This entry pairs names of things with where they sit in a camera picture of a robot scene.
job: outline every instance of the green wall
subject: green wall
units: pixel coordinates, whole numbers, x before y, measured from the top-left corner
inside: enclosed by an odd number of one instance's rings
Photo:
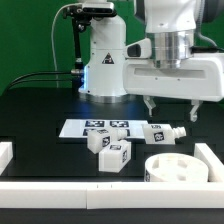
[[[68,0],[0,0],[0,94],[16,77],[36,71],[53,71],[51,26],[61,6]],[[127,24],[127,44],[144,38],[144,26],[133,16],[132,1],[115,1],[118,14]],[[224,47],[224,16],[203,26],[203,33]],[[89,31],[81,35],[84,62],[89,58]],[[73,39],[70,18],[60,17],[55,32],[59,70],[73,66]]]

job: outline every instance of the white cylindrical container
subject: white cylindrical container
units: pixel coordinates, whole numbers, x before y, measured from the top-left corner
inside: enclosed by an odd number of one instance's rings
[[[208,181],[208,167],[201,160],[178,153],[151,156],[145,162],[145,182]]]

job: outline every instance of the white box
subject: white box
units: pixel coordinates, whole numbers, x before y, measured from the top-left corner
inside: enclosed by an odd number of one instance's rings
[[[113,141],[99,153],[99,171],[119,173],[131,159],[131,143]]]

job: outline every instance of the black tabletop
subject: black tabletop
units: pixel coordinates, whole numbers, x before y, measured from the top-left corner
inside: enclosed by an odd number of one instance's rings
[[[0,141],[12,141],[14,158],[0,181],[143,181],[144,162],[154,154],[177,152],[193,155],[195,143],[207,143],[224,161],[224,110],[204,103],[197,122],[189,121],[189,101],[155,99],[150,118],[142,97],[117,104],[80,100],[71,89],[18,88],[0,97]],[[86,139],[59,138],[66,119],[147,120],[185,127],[187,136],[173,146],[132,142],[132,159],[118,174],[98,171],[98,155],[87,149]],[[0,210],[0,221],[12,223],[221,223],[223,210],[122,209],[122,210]]]

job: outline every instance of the camera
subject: camera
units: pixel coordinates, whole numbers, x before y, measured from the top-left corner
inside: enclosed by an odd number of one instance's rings
[[[85,2],[82,4],[82,10],[84,13],[90,14],[113,14],[114,13],[114,4],[111,2],[97,2],[97,3],[88,3]]]

